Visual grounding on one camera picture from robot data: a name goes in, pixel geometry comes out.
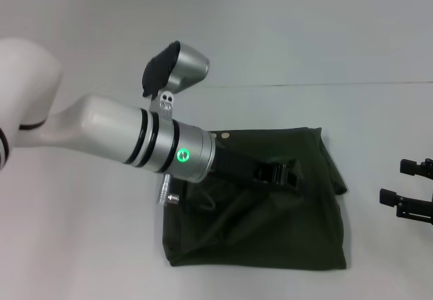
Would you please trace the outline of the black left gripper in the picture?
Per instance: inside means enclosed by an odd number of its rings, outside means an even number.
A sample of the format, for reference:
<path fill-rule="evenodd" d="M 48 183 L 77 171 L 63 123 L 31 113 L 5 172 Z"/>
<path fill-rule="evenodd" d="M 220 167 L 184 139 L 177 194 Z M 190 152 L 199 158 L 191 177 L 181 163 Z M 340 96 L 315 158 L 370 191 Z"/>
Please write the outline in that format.
<path fill-rule="evenodd" d="M 301 178 L 287 164 L 260 163 L 258 160 L 217 147 L 209 176 L 243 186 L 265 186 L 272 190 L 299 193 Z"/>

